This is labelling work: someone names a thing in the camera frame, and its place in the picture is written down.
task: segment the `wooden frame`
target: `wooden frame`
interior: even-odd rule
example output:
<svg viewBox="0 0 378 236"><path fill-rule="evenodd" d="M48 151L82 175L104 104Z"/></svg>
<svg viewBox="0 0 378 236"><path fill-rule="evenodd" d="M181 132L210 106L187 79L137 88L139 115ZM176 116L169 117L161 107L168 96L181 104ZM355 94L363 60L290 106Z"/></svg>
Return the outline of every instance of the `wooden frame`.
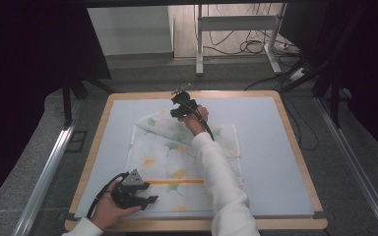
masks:
<svg viewBox="0 0 378 236"><path fill-rule="evenodd" d="M328 220L323 214L321 203L315 191L299 145L297 144L293 130L290 126L284 105L279 94L272 90L252 90L252 91L190 91L192 98L224 98L224 97L255 97L271 96L277 105L281 115L283 126L292 147L296 163L314 207L315 214L313 217L295 217L295 218L260 218L256 219L258 229L324 229L328 225ZM169 99L170 92L134 92L134 93L116 93L112 94L106 102L99 125L94 136L94 142L91 146L88 160L84 167L81 180L78 184L76 194L72 201L69 212L74 214L78 208L82 194L88 184L94 166L97 151L105 130L110 110L115 100L132 100L132 99ZM153 231L210 231L211 219L121 219L118 224L111 229L117 232L153 232ZM66 220L65 227L72 230L77 221Z"/></svg>

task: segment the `white sleeve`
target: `white sleeve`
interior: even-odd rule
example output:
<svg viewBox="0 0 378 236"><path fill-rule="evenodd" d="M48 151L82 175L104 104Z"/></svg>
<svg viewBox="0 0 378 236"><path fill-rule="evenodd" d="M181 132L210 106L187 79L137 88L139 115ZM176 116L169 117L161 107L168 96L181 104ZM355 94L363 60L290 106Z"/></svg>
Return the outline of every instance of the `white sleeve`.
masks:
<svg viewBox="0 0 378 236"><path fill-rule="evenodd" d="M260 235L256 220L248 208L247 194L241 189L220 144L206 132L192 141L197 164L207 193L213 198L214 236Z"/></svg>
<svg viewBox="0 0 378 236"><path fill-rule="evenodd" d="M72 231L64 233L62 236L99 236L102 233L102 230L86 217L83 217Z"/></svg>

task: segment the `aluminum rail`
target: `aluminum rail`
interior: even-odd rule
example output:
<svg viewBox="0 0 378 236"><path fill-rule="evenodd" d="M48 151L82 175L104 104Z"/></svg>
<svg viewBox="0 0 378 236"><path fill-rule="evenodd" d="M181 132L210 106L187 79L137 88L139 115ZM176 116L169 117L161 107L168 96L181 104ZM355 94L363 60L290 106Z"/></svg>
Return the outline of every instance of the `aluminum rail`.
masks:
<svg viewBox="0 0 378 236"><path fill-rule="evenodd" d="M337 145L340 147L340 150L343 156L346 159L346 162L354 175L355 180L357 181L358 185L360 186L361 191L364 194L364 197L369 202L374 214L378 219L378 192L374 188L373 184L370 182L370 179L366 175L363 167L361 166L360 162L358 161L358 157L352 151L351 146L349 145L346 137L344 136L341 129L338 129L337 126L334 124L332 119L330 118L330 109L325 102L324 98L315 98L315 101L321 108L321 112L323 117L333 134L334 139L337 142Z"/></svg>
<svg viewBox="0 0 378 236"><path fill-rule="evenodd" d="M72 136L73 130L75 129L77 120L79 118L80 112L82 110L83 101L78 100L73 107L73 120L71 126L63 130L54 145L54 148L45 163L45 166L39 176L37 183L31 193L30 199L24 208L23 214L21 215L17 226L14 230L13 236L24 236L30 233L32 225L35 221L36 215L38 214L39 208L47 194L48 188L50 187L51 181L53 180L54 174L60 163L60 159L63 156L64 150L69 143L70 137Z"/></svg>

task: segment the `human hand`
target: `human hand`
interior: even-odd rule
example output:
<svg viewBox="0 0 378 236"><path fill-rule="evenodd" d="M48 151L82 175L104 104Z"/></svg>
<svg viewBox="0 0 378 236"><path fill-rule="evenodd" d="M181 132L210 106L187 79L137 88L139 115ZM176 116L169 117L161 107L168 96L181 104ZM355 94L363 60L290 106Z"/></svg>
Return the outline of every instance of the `human hand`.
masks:
<svg viewBox="0 0 378 236"><path fill-rule="evenodd" d="M201 114L202 118L205 121L208 121L208 109L202 105L198 105L198 112ZM192 132L193 136L197 136L199 133L205 132L205 127L201 124L201 122L196 118L194 114L190 114L187 116L182 116L177 118L178 121L185 123L185 126Z"/></svg>
<svg viewBox="0 0 378 236"><path fill-rule="evenodd" d="M94 216L92 217L91 222L101 230L114 226L121 217L141 210L140 206L123 209L116 205L110 192L117 183L118 181L114 181L109 185L94 209Z"/></svg>

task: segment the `cable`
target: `cable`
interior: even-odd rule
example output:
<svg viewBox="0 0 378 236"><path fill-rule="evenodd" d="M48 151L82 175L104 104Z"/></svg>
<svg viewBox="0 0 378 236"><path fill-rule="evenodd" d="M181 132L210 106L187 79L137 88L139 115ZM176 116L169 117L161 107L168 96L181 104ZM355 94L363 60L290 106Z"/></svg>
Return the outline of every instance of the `cable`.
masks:
<svg viewBox="0 0 378 236"><path fill-rule="evenodd" d="M88 211L88 214L87 214L87 218L91 218L92 213L94 212L94 209L96 207L96 204L99 202L99 200L102 197L102 195L106 192L106 190L108 189L109 185L111 185L112 182L114 182L116 179L118 179L120 176L123 176L123 175L124 175L124 173L116 175L115 177L113 177L109 181L109 183L107 183L105 186L103 186L103 188L100 190L100 192L94 198L94 201L92 202L91 207L89 208L89 211Z"/></svg>
<svg viewBox="0 0 378 236"><path fill-rule="evenodd" d="M199 122L201 122L201 124L205 127L207 132L210 134L211 139L213 139L213 141L214 141L215 139L214 139L213 132L211 131L210 127L207 124L207 121L204 120L202 115L197 110L194 110L190 106L186 105L185 102L178 102L178 103L180 105L184 106L186 109L188 109L192 114L194 114L196 116L196 118L199 120Z"/></svg>

